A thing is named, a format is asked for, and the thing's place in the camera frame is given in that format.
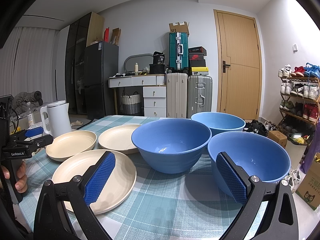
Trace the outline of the person's left hand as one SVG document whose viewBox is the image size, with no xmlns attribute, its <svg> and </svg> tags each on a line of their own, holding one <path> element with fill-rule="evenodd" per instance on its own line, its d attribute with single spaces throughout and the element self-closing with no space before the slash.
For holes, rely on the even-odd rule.
<svg viewBox="0 0 320 240">
<path fill-rule="evenodd" d="M 22 161 L 16 173 L 18 181 L 15 184 L 15 189 L 17 190 L 18 193 L 25 193 L 25 191 L 27 191 L 27 188 L 28 188 L 26 167 L 27 166 L 25 161 Z M 10 179 L 10 172 L 8 171 L 8 169 L 2 165 L 1 165 L 1 168 L 2 168 L 5 179 Z"/>
</svg>

